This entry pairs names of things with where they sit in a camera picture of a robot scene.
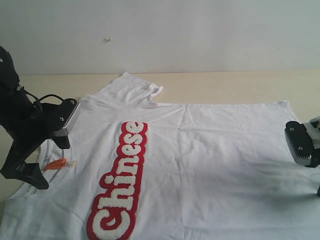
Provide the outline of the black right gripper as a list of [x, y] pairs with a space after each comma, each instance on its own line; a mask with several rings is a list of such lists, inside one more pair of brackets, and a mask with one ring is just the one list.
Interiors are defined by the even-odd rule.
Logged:
[[[316, 168], [320, 165], [320, 118], [315, 117], [309, 122], [305, 122], [306, 132], [312, 140], [313, 150], [311, 152], [311, 162], [308, 168]], [[320, 186], [317, 190], [317, 196], [320, 196]]]

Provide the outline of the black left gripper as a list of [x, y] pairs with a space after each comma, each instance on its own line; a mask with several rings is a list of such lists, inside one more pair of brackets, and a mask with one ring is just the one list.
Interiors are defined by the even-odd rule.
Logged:
[[47, 190], [37, 162], [26, 163], [26, 159], [47, 139], [52, 139], [58, 148], [70, 149], [68, 135], [63, 135], [63, 105], [43, 103], [42, 112], [26, 119], [6, 116], [4, 128], [13, 142], [0, 173], [6, 179], [15, 179], [30, 184], [38, 190]]

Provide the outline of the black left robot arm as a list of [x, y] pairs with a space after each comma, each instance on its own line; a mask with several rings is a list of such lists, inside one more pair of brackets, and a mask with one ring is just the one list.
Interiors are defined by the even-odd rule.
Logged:
[[0, 124], [13, 142], [0, 170], [6, 179], [17, 179], [38, 190], [49, 188], [38, 163], [25, 160], [45, 141], [52, 139], [60, 149], [71, 147], [68, 138], [80, 115], [80, 103], [73, 98], [60, 104], [42, 103], [20, 85], [13, 59], [0, 49]]

